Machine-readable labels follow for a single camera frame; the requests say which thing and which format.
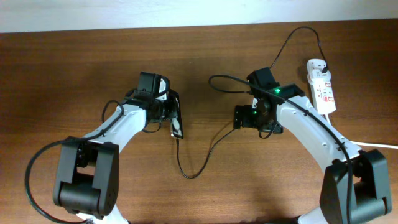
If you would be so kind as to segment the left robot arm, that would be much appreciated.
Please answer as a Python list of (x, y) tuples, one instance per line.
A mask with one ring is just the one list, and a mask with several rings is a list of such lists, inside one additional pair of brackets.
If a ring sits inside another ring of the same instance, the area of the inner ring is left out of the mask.
[(169, 121), (171, 136), (183, 139), (179, 95), (167, 77), (141, 72), (137, 88), (115, 104), (101, 126), (62, 143), (53, 201), (84, 223), (128, 222), (116, 206), (119, 155), (137, 133), (150, 123)]

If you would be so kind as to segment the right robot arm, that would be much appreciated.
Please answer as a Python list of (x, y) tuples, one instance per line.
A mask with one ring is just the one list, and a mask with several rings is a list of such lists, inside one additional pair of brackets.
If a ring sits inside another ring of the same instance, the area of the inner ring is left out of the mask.
[(247, 77), (257, 100), (254, 115), (260, 131), (287, 128), (313, 156), (324, 173), (319, 206), (292, 223), (366, 223), (392, 211), (385, 156), (364, 151), (346, 139), (316, 111), (295, 84), (280, 86), (270, 68)]

